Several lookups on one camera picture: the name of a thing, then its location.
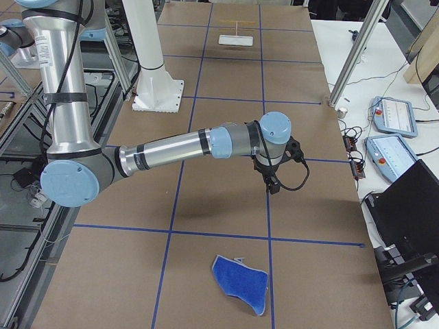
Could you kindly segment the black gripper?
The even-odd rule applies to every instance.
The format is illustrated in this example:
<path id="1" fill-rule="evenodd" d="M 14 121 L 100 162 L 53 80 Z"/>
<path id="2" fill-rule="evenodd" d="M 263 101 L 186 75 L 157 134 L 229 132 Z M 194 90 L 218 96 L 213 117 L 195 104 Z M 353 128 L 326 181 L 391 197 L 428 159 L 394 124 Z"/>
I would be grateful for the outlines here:
<path id="1" fill-rule="evenodd" d="M 260 162 L 256 156 L 253 157 L 254 170 L 258 171 L 263 176 L 263 181 L 267 182 L 267 191 L 271 195 L 278 193 L 281 189 L 280 180 L 276 176 L 276 172 L 284 162 L 284 160 L 281 160 L 277 164 L 265 165 Z"/>

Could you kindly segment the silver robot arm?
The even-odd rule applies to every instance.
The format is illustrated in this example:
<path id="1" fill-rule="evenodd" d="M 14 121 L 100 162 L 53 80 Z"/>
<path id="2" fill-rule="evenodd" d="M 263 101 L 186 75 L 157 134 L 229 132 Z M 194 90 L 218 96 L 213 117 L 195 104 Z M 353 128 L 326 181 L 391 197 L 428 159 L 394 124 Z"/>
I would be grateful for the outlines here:
<path id="1" fill-rule="evenodd" d="M 39 68 L 34 37 L 19 19 L 1 22 L 1 51 L 16 68 Z"/>
<path id="2" fill-rule="evenodd" d="M 112 183 L 137 171 L 210 155 L 250 156 L 267 189 L 282 184 L 279 165 L 292 155 L 292 124 L 280 112 L 244 125 L 227 124 L 162 138 L 136 147 L 105 148 L 94 139 L 80 51 L 80 34 L 98 26 L 103 1 L 22 1 L 23 22 L 34 34 L 51 128 L 48 163 L 40 176 L 46 196 L 61 206 L 80 207 Z"/>

